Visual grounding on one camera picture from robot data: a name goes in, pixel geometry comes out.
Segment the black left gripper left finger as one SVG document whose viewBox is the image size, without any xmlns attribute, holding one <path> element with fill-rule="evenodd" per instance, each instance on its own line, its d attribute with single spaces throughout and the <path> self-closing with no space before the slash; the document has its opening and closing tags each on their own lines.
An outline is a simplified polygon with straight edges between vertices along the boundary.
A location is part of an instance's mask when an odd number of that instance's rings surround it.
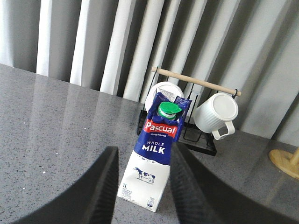
<svg viewBox="0 0 299 224">
<path fill-rule="evenodd" d="M 16 223 L 109 224 L 113 219 L 118 180 L 118 147 L 108 146 L 71 187 Z"/>
</svg>

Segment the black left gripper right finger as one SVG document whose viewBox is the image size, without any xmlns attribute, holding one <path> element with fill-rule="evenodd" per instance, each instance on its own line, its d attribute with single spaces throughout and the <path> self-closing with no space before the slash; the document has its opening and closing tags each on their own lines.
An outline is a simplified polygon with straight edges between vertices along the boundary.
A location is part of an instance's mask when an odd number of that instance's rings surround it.
<svg viewBox="0 0 299 224">
<path fill-rule="evenodd" d="M 296 224 L 248 198 L 204 167 L 183 143 L 171 147 L 171 192 L 181 224 Z"/>
</svg>

